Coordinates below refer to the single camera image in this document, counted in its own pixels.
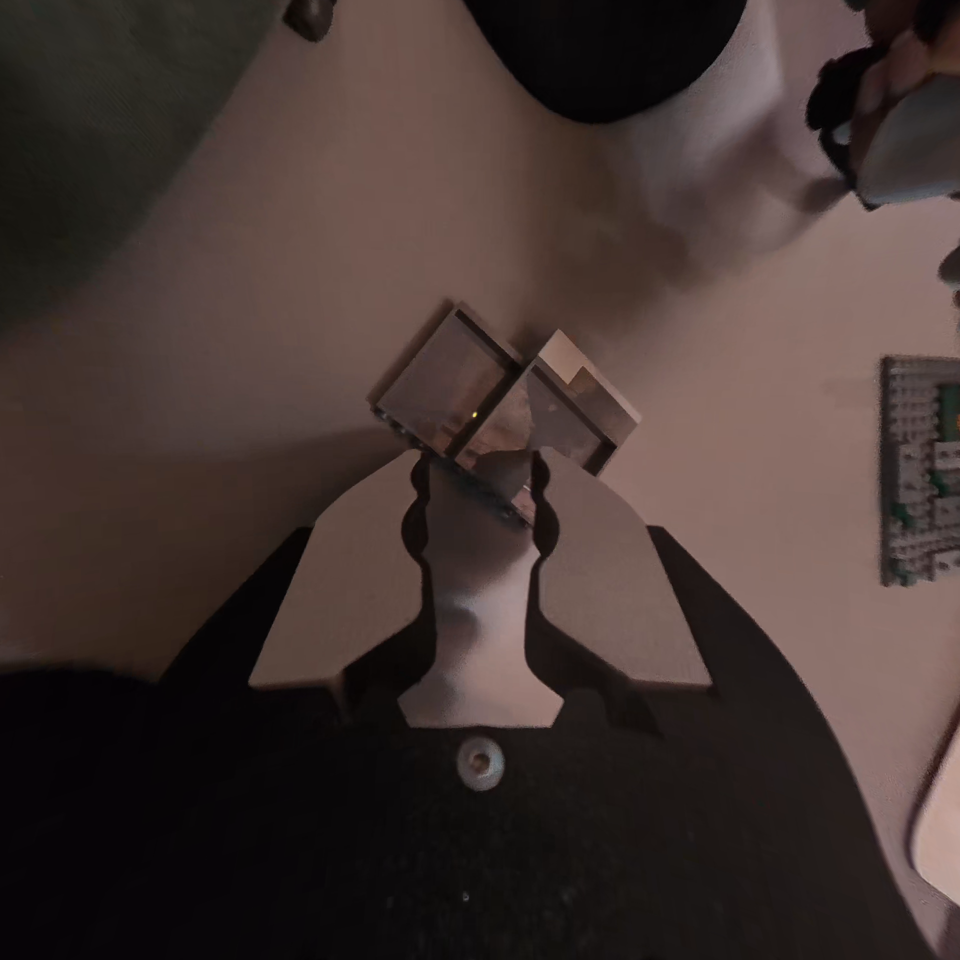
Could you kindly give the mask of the small dark plastic piece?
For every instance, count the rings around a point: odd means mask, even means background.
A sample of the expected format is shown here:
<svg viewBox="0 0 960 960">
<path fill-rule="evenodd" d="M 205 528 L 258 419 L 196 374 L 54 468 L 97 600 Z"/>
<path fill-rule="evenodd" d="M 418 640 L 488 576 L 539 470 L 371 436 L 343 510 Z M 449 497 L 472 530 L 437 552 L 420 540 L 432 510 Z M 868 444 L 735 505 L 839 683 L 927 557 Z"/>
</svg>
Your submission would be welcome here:
<svg viewBox="0 0 960 960">
<path fill-rule="evenodd" d="M 306 42 L 320 43 L 330 31 L 336 1 L 290 1 L 283 22 Z"/>
</svg>

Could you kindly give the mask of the person's left hand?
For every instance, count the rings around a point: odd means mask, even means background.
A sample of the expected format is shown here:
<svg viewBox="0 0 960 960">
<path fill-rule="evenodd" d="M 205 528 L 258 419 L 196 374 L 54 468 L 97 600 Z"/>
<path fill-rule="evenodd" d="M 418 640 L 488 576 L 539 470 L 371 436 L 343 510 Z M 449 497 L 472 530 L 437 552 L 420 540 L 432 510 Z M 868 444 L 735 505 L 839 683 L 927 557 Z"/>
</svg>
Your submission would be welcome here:
<svg viewBox="0 0 960 960">
<path fill-rule="evenodd" d="M 943 22 L 928 39 L 914 28 L 899 33 L 861 78 L 853 119 L 887 114 L 909 94 L 940 78 L 959 78 L 958 17 Z"/>
</svg>

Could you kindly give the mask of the dark grey brick baseplate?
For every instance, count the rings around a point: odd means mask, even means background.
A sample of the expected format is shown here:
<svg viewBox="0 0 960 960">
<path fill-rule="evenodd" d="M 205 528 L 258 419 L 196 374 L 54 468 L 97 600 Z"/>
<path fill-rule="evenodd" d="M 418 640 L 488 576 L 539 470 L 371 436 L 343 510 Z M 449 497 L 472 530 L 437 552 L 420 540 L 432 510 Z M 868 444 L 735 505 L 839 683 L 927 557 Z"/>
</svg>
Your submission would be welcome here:
<svg viewBox="0 0 960 960">
<path fill-rule="evenodd" d="M 959 360 L 879 368 L 879 574 L 912 587 L 959 572 Z"/>
</svg>

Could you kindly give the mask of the grey desk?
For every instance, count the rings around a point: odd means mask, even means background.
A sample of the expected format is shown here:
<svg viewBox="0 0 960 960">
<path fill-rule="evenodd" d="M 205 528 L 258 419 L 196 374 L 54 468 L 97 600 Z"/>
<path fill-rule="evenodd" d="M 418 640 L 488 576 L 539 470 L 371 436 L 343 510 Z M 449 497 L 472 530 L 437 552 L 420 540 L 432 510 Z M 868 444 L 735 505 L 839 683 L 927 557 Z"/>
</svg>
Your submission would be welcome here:
<svg viewBox="0 0 960 960">
<path fill-rule="evenodd" d="M 642 415 L 606 481 L 796 668 L 906 860 L 958 703 L 958 579 L 881 585 L 879 362 L 951 355 L 947 198 L 864 210 L 804 123 L 843 2 L 750 2 L 671 102 L 578 126 L 461 2 L 271 32 L 150 219 L 2 338 L 2 656 L 158 674 L 300 520 L 394 456 L 367 397 L 447 301 L 563 330 Z"/>
</svg>

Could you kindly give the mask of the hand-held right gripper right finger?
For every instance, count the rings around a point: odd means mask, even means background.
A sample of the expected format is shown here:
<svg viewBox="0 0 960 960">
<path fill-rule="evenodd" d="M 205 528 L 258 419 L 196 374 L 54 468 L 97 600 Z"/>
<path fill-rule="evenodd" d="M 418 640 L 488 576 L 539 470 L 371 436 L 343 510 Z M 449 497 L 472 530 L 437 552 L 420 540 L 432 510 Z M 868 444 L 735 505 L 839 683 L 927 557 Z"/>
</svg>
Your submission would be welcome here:
<svg viewBox="0 0 960 960">
<path fill-rule="evenodd" d="M 643 688 L 708 690 L 711 674 L 641 516 L 552 447 L 536 452 L 532 469 L 535 611 Z"/>
</svg>

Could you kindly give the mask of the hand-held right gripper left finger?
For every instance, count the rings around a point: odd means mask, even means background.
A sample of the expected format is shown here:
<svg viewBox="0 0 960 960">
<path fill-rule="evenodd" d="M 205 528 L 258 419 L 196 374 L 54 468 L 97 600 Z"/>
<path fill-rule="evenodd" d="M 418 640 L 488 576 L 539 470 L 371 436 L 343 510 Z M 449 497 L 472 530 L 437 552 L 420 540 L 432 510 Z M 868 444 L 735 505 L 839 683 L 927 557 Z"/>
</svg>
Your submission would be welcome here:
<svg viewBox="0 0 960 960">
<path fill-rule="evenodd" d="M 350 711 L 394 698 L 434 665 L 426 547 L 430 458 L 411 450 L 316 520 L 249 677 L 256 690 L 333 687 Z"/>
</svg>

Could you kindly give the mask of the person in green sweatshirt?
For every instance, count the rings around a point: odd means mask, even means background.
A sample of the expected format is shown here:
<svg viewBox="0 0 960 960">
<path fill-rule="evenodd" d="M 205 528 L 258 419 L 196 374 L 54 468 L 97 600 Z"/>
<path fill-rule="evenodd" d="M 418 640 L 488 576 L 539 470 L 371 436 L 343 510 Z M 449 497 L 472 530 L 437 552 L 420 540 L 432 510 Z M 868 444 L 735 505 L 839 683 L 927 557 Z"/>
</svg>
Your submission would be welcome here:
<svg viewBox="0 0 960 960">
<path fill-rule="evenodd" d="M 141 224 L 281 8 L 1 3 L 2 330 L 87 280 Z"/>
</svg>

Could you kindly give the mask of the long grey brick assembly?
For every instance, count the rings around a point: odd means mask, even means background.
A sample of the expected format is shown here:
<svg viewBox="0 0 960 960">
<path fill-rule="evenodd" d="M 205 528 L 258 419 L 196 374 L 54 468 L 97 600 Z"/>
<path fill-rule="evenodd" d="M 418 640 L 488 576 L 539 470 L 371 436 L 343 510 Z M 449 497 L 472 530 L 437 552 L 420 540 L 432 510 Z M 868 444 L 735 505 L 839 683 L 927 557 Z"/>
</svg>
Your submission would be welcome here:
<svg viewBox="0 0 960 960">
<path fill-rule="evenodd" d="M 598 476 L 642 421 L 564 331 L 525 356 L 463 303 L 442 316 L 370 406 L 394 433 L 529 527 L 533 454 L 555 450 Z"/>
</svg>

